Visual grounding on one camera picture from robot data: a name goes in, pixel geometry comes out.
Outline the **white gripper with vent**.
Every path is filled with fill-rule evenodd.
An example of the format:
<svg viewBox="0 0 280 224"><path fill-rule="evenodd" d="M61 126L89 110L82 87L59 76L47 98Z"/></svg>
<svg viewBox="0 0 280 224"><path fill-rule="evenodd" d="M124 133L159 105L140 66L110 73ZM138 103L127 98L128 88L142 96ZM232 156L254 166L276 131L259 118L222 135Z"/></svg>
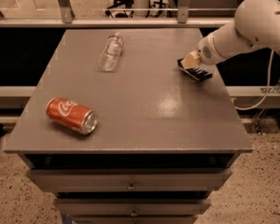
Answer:
<svg viewBox="0 0 280 224"><path fill-rule="evenodd" d="M198 67L201 63L215 65L225 61L215 46L215 33L212 32L198 43L198 50L188 53L181 61L184 69Z"/></svg>

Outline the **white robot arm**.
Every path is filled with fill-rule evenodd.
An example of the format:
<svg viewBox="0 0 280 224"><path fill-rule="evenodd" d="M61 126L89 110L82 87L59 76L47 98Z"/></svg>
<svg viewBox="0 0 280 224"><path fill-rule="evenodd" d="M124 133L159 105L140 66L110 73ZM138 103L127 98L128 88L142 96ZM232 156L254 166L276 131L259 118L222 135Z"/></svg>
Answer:
<svg viewBox="0 0 280 224"><path fill-rule="evenodd" d="M191 69L264 48L280 56L280 1L244 0L233 21L204 37L180 63Z"/></svg>

